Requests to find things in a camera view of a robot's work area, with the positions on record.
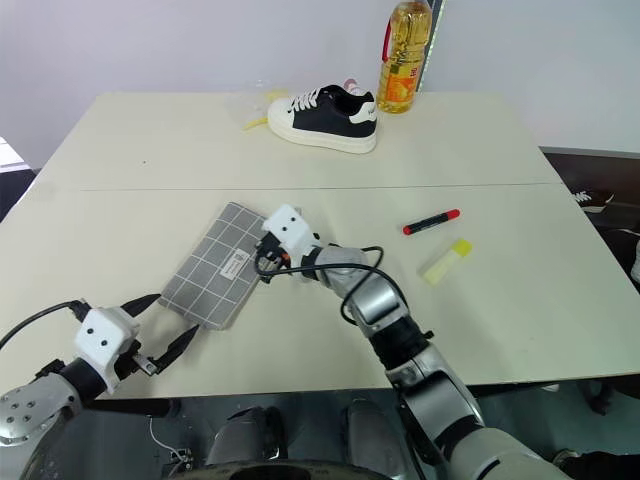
cooking oil bottle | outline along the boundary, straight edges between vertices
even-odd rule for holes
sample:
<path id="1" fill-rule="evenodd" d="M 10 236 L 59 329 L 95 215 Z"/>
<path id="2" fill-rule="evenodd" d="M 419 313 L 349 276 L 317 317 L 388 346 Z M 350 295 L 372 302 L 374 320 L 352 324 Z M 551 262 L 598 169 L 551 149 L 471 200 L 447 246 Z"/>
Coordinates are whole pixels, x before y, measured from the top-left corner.
<path id="1" fill-rule="evenodd" d="M 402 2 L 391 14 L 376 97 L 380 110 L 402 113 L 411 107 L 431 33 L 431 19 L 431 8 L 425 2 Z"/>

shoelace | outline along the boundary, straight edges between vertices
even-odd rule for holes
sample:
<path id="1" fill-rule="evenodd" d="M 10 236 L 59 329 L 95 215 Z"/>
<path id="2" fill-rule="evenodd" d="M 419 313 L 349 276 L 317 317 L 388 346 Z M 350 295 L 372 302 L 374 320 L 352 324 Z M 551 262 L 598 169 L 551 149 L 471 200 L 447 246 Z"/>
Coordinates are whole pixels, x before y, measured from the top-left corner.
<path id="1" fill-rule="evenodd" d="M 300 110 L 304 110 L 305 108 L 317 107 L 318 104 L 316 103 L 316 98 L 318 98 L 319 94 L 320 94 L 320 89 L 316 88 L 311 92 L 303 93 L 302 95 L 298 95 L 297 97 L 294 97 L 293 101 L 291 102 L 291 108 L 289 109 L 289 113 L 291 113 L 291 109 L 298 112 Z"/>
<path id="2" fill-rule="evenodd" d="M 591 195 L 583 190 L 582 192 L 574 193 L 573 198 L 575 198 L 576 202 L 582 203 L 591 200 Z"/>

gray notebook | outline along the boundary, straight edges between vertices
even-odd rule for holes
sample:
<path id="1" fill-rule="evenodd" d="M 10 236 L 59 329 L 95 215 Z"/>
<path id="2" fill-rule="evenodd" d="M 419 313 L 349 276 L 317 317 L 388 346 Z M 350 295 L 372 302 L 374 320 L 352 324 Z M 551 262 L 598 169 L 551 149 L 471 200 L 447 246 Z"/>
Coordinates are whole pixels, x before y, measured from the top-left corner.
<path id="1" fill-rule="evenodd" d="M 203 327 L 226 328 L 258 282 L 254 247 L 263 222 L 242 205 L 227 204 L 158 302 Z"/>

bottle label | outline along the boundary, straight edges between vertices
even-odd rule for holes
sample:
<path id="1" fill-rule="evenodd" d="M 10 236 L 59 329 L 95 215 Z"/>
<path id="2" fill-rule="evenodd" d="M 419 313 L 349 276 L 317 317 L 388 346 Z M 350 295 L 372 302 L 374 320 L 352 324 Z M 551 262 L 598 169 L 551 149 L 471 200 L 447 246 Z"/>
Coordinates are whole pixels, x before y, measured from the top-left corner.
<path id="1" fill-rule="evenodd" d="M 392 65 L 385 100 L 398 103 L 413 100 L 418 81 L 418 68 L 415 65 Z"/>

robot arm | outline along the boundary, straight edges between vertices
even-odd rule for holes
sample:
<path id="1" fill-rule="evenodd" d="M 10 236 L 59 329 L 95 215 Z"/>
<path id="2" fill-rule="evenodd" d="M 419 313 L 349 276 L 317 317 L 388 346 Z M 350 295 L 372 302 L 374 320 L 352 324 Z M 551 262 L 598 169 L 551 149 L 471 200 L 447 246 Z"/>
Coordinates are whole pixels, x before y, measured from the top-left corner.
<path id="1" fill-rule="evenodd" d="M 262 280 L 293 273 L 346 298 L 398 392 L 400 416 L 423 461 L 444 461 L 456 479 L 568 478 L 505 432 L 484 426 L 474 397 L 429 341 L 431 335 L 420 332 L 399 288 L 368 266 L 362 250 L 322 246 L 289 205 L 263 228 L 268 233 L 256 247 Z"/>
<path id="2" fill-rule="evenodd" d="M 197 326 L 157 360 L 139 353 L 134 317 L 158 297 L 147 295 L 112 308 L 71 302 L 82 322 L 75 338 L 77 358 L 68 365 L 55 360 L 31 383 L 0 396 L 0 480 L 29 478 L 66 423 L 85 406 L 103 392 L 113 393 L 138 370 L 159 374 L 184 352 Z"/>

